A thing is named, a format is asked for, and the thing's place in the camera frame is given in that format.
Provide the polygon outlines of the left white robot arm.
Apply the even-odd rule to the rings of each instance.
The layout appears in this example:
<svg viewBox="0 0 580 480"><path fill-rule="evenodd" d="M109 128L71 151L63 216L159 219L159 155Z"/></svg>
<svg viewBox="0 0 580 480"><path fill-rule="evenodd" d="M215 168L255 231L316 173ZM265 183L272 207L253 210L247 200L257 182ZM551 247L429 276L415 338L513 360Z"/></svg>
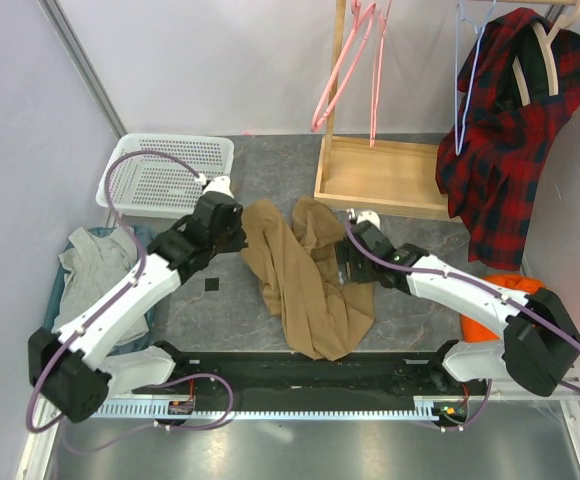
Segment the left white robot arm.
<svg viewBox="0 0 580 480"><path fill-rule="evenodd" d="M159 346L114 356L136 320L205 269L220 253L245 246L242 206L230 193L204 192L192 214L160 233L144 260L84 313L52 333L28 340L29 379L73 423L93 415L109 396L159 385L178 393L189 369Z"/></svg>

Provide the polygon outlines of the tan brown garment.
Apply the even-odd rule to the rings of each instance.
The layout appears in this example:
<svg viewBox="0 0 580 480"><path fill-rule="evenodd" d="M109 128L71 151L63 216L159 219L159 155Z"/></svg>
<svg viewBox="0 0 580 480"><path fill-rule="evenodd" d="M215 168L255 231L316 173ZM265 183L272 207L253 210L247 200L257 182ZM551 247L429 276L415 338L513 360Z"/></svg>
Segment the tan brown garment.
<svg viewBox="0 0 580 480"><path fill-rule="evenodd" d="M242 227L248 244L242 257L289 347L330 361L355 350L375 321L374 287L339 283L335 244L345 231L333 212L302 196L287 223L260 199L244 209Z"/></svg>

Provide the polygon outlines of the red plaid skirt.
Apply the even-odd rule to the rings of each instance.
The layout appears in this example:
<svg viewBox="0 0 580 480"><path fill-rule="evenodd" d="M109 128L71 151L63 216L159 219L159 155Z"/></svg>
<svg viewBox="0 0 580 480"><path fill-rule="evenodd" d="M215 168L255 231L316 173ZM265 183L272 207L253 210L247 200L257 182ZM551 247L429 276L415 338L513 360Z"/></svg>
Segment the red plaid skirt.
<svg viewBox="0 0 580 480"><path fill-rule="evenodd" d="M553 26L521 7L484 27L457 67L457 123L437 152L436 183L449 215L469 231L469 260L500 270L521 266L544 164L580 107L580 35L561 30L552 42L559 93L549 96L535 22L546 31ZM531 96L527 106L515 84L515 57Z"/></svg>

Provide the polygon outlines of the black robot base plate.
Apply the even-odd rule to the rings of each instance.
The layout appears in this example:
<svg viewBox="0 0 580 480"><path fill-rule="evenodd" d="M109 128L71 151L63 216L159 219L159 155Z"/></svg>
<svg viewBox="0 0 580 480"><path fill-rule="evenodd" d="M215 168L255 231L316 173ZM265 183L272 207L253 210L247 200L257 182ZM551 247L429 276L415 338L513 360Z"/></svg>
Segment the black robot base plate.
<svg viewBox="0 0 580 480"><path fill-rule="evenodd" d="M484 380L462 387L444 379L431 352L357 352L328 361L291 352L183 352L166 341L156 345L175 360L173 380L216 374L232 388L233 406L404 407L415 397L486 392Z"/></svg>

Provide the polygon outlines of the beige wooden hanger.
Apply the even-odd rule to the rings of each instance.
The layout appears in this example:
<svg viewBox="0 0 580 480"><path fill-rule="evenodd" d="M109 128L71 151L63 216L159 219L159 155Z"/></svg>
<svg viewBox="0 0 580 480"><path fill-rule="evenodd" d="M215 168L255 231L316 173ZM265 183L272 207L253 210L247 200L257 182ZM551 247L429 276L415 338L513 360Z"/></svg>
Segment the beige wooden hanger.
<svg viewBox="0 0 580 480"><path fill-rule="evenodd" d="M532 24L534 35L537 39L539 51L541 52L547 77L548 95L555 96L559 93L558 70L552 52L552 42L561 29L570 27L580 16L580 0L575 3L575 9L571 15L561 14L553 23L551 30L546 33L545 29L538 22ZM518 57L512 63L515 84L519 93L522 106L531 103L531 96L528 85Z"/></svg>

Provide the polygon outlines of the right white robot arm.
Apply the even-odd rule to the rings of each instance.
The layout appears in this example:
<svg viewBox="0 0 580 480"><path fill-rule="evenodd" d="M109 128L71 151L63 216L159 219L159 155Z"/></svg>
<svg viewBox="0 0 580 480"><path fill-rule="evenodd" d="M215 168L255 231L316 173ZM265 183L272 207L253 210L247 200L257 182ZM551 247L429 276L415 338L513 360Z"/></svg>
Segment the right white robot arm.
<svg viewBox="0 0 580 480"><path fill-rule="evenodd" d="M431 300L481 324L496 340L449 341L428 368L437 392L476 379L510 378L549 397L580 354L580 333L559 296L505 288L467 274L416 245L399 247L370 220L348 221L336 246L342 283L376 282Z"/></svg>

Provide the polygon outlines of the thin pink wire hanger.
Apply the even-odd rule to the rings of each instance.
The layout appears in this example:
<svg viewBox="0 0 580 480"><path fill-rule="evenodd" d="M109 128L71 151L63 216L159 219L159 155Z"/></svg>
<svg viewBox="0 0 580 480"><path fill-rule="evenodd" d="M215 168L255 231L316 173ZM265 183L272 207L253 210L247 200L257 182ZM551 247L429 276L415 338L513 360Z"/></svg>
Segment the thin pink wire hanger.
<svg viewBox="0 0 580 480"><path fill-rule="evenodd" d="M371 110L370 110L370 132L369 132L369 146L371 148L374 147L376 142L384 44L392 3L393 1L389 0L386 9L378 13L378 41L374 56L372 88L371 88Z"/></svg>

